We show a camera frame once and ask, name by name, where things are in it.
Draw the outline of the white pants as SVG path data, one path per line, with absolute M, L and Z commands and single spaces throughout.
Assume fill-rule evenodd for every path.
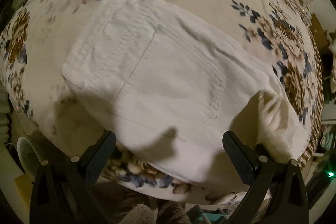
M 309 139 L 268 65 L 163 0 L 100 1 L 62 75 L 124 147 L 211 190 L 244 190 L 222 145 L 226 131 L 280 163 L 298 159 Z

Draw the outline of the white round fan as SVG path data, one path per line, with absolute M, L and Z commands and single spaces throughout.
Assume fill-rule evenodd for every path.
M 35 179 L 43 160 L 39 147 L 28 136 L 20 136 L 17 141 L 17 152 L 23 169 Z

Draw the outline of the brown checkered bedsheet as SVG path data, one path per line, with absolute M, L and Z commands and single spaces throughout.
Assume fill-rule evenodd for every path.
M 257 33 L 261 43 L 279 60 L 273 71 L 280 77 L 309 140 L 299 157 L 304 167 L 317 147 L 322 111 L 322 64 L 310 30 L 311 17 L 302 0 L 270 0 L 270 12 L 260 16 Z

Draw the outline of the floral fleece blanket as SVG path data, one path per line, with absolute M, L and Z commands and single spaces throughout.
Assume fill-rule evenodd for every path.
M 73 103 L 60 75 L 75 36 L 102 0 L 8 0 L 1 14 L 1 83 L 9 94 L 18 124 L 15 134 L 40 129 L 66 152 L 80 151 L 79 140 L 101 129 L 80 108 L 57 125 L 59 105 Z M 270 0 L 164 0 L 228 33 L 272 70 L 279 57 L 257 33 Z

